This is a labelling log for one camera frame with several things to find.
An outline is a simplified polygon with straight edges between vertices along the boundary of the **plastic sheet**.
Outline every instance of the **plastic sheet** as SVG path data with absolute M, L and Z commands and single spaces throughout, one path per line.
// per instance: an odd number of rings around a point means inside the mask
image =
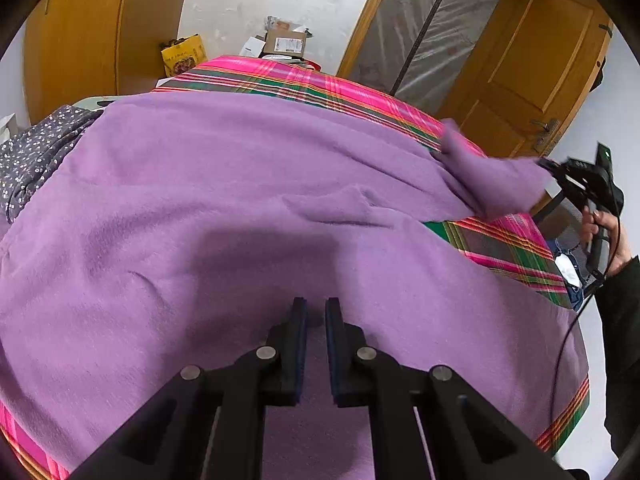
M 349 79 L 389 92 L 435 0 L 382 0 Z
M 497 3 L 442 0 L 396 97 L 436 115 Z

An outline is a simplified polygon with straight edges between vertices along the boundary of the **yellow package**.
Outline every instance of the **yellow package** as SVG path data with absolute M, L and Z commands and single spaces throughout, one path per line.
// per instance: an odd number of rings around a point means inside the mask
M 162 60 L 167 77 L 187 72 L 207 60 L 199 34 L 162 44 Z

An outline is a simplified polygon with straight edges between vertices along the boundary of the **door handle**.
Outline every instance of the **door handle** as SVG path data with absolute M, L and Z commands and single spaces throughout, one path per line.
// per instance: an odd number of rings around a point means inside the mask
M 532 119 L 530 120 L 530 122 L 531 124 L 535 124 L 536 126 L 540 126 L 540 128 L 542 128 L 542 131 L 536 136 L 536 142 L 533 145 L 533 149 L 538 153 L 543 153 L 545 150 L 546 142 L 550 137 L 553 136 L 554 133 L 556 133 L 562 122 L 560 121 L 560 119 L 555 118 L 549 119 L 548 123 L 544 123 L 543 121 L 539 121 L 537 119 Z
M 46 16 L 49 13 L 49 2 L 51 0 L 47 0 L 47 3 L 44 4 L 44 15 Z

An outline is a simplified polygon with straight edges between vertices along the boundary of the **black cable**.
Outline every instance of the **black cable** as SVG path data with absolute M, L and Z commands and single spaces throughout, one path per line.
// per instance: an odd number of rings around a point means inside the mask
M 610 176 L 609 177 L 609 190 L 611 192 L 611 196 L 614 196 L 612 181 L 613 181 L 613 178 Z M 604 276 L 605 277 L 606 277 L 607 273 L 609 272 L 609 269 L 611 268 L 611 264 L 613 263 L 613 259 L 616 257 L 616 253 L 618 252 L 618 247 L 620 245 L 620 235 L 622 233 L 622 227 L 620 225 L 620 211 L 618 210 L 618 204 L 616 203 L 615 200 L 614 200 L 614 204 L 616 205 L 616 219 L 618 220 L 618 236 L 617 236 L 617 239 L 616 239 L 616 246 L 615 246 L 614 250 L 610 252 L 611 258 L 609 259 L 609 263 L 607 264 L 607 268 L 604 271 Z M 595 291 L 600 286 L 602 286 L 602 284 L 604 283 L 604 279 L 605 278 L 599 280 L 599 283 L 594 288 L 594 291 L 582 302 L 582 305 L 580 306 L 580 309 L 578 309 L 577 315 L 575 316 L 574 320 L 569 325 L 569 328 L 567 329 L 566 333 L 564 334 L 564 339 L 562 340 L 562 344 L 560 345 L 560 351 L 558 352 L 558 358 L 556 359 L 556 368 L 555 368 L 555 371 L 554 371 L 554 382 L 553 382 L 553 386 L 551 388 L 551 399 L 550 399 L 550 402 L 549 402 L 549 431 L 550 431 L 550 439 L 551 439 L 549 451 L 551 452 L 552 455 L 555 455 L 555 453 L 558 451 L 557 449 L 555 449 L 556 439 L 554 437 L 554 407 L 555 407 L 555 404 L 556 404 L 556 389 L 558 387 L 558 373 L 560 371 L 560 361 L 562 360 L 562 352 L 564 351 L 564 346 L 566 345 L 566 342 L 569 339 L 569 336 L 571 335 L 571 331 L 574 329 L 574 326 L 578 323 L 578 320 L 580 319 L 580 316 L 584 312 L 584 309 L 587 306 L 587 304 L 591 301 L 591 298 L 593 298 L 593 296 L 595 294 Z

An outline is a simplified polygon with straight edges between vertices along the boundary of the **plaid bedsheet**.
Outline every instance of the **plaid bedsheet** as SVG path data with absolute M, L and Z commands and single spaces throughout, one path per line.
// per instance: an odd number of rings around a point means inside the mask
M 432 117 L 381 92 L 334 76 L 249 57 L 219 57 L 172 78 L 154 91 L 245 92 L 303 102 L 384 124 L 429 150 L 439 148 L 442 132 L 440 123 Z M 471 142 L 468 146 L 473 152 L 482 153 Z M 562 276 L 529 215 L 508 215 L 494 222 L 466 218 L 424 225 L 477 264 L 518 280 L 560 307 L 571 308 Z M 586 377 L 574 400 L 536 444 L 549 450 L 553 433 L 554 447 L 558 449 L 588 405 Z M 41 450 L 1 404 L 0 430 L 33 478 L 68 477 L 69 472 Z

